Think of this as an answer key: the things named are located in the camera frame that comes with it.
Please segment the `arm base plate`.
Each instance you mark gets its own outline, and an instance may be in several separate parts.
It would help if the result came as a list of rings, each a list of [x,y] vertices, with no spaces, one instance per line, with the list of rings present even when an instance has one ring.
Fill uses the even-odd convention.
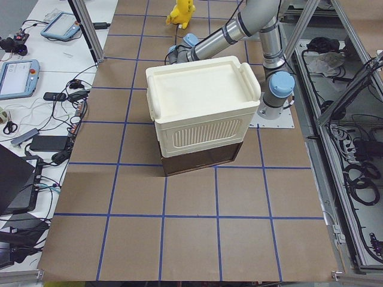
[[[293,129],[295,125],[290,108],[270,108],[261,104],[251,119],[249,127],[261,129]]]

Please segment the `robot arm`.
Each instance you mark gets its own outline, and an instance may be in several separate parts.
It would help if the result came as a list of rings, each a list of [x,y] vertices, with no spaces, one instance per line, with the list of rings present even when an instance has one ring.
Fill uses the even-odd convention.
[[[276,120],[294,104],[295,80],[287,69],[281,44],[278,13],[281,1],[246,1],[221,28],[199,40],[186,35],[178,45],[169,48],[165,57],[170,64],[210,59],[244,38],[258,34],[262,46],[266,91],[257,110],[259,117]]]

